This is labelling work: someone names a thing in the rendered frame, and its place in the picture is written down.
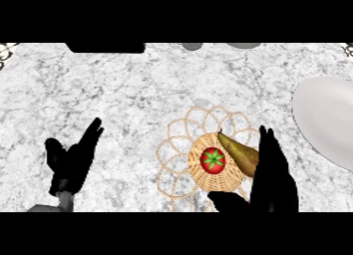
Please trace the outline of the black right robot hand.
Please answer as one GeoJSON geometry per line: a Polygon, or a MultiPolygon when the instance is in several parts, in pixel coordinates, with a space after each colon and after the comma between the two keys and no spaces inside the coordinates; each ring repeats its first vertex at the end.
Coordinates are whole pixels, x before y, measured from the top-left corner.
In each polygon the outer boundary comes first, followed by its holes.
{"type": "Polygon", "coordinates": [[[260,127],[259,164],[256,167],[250,201],[232,192],[211,191],[207,195],[220,213],[297,213],[299,194],[288,161],[273,135],[260,127]]]}

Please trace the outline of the black appliance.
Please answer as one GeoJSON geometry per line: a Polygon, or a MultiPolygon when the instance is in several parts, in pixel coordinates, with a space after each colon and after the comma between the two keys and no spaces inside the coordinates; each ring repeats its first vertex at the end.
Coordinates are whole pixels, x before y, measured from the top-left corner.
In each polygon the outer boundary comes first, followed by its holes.
{"type": "Polygon", "coordinates": [[[117,53],[140,54],[146,49],[145,43],[68,43],[74,53],[117,53]]]}

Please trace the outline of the red tomato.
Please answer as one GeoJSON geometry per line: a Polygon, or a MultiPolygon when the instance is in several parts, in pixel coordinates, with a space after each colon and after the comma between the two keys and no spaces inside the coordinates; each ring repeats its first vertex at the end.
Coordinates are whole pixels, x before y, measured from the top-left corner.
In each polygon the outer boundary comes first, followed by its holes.
{"type": "Polygon", "coordinates": [[[210,174],[219,174],[225,168],[225,154],[216,147],[208,147],[200,156],[200,165],[210,174]]]}

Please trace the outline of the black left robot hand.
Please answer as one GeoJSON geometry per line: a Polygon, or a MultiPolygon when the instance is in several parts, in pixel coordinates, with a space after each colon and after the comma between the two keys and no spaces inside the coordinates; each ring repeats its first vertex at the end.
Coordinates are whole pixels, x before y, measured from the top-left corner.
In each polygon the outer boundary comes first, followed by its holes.
{"type": "Polygon", "coordinates": [[[53,171],[50,194],[68,191],[71,194],[80,192],[90,167],[95,160],[96,146],[103,132],[102,120],[95,118],[83,137],[69,149],[65,149],[59,141],[49,137],[44,142],[47,153],[47,164],[53,171]]]}

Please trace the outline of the white plate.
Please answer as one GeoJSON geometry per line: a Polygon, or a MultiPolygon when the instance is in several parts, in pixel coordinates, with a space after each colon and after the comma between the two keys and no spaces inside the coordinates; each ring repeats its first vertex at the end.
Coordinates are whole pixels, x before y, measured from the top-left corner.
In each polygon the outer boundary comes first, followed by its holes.
{"type": "Polygon", "coordinates": [[[353,171],[353,84],[316,77],[293,94],[293,118],[318,153],[353,171]]]}

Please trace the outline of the woven wicker placemat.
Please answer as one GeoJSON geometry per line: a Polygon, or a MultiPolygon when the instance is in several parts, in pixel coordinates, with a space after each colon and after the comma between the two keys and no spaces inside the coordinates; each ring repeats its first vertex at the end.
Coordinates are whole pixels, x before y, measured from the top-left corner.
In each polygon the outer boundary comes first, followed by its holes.
{"type": "Polygon", "coordinates": [[[222,106],[191,107],[168,123],[168,137],[157,148],[161,165],[157,188],[170,199],[170,211],[214,211],[210,191],[229,191],[248,199],[253,178],[238,167],[217,133],[259,149],[259,130],[242,112],[222,106]]]}

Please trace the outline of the brown pear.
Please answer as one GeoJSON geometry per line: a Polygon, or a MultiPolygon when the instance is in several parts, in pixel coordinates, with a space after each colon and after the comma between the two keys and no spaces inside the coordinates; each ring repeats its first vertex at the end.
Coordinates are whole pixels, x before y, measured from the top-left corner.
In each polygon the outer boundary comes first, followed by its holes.
{"type": "Polygon", "coordinates": [[[217,133],[217,139],[241,172],[248,177],[254,177],[259,164],[259,151],[229,138],[222,132],[217,133]]]}

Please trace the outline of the wide grey round object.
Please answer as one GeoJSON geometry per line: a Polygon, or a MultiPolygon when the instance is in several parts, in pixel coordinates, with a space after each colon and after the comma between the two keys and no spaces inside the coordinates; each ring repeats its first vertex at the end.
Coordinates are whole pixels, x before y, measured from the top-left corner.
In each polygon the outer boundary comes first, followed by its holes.
{"type": "Polygon", "coordinates": [[[253,49],[259,47],[262,43],[226,43],[226,44],[237,49],[253,49]]]}

